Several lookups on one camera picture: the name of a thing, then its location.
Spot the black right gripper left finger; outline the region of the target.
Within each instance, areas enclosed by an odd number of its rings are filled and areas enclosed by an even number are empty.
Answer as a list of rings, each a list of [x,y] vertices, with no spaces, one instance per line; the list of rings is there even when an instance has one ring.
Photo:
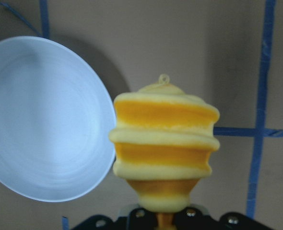
[[[142,207],[133,209],[116,221],[104,215],[94,215],[76,225],[72,230],[154,230],[158,220],[153,212]]]

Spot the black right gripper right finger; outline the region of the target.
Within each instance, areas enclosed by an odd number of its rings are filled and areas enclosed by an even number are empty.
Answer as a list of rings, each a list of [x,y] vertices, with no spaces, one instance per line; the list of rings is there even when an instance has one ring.
[[[176,213],[174,224],[178,230],[271,230],[241,213],[227,212],[215,220],[196,207],[188,207]]]

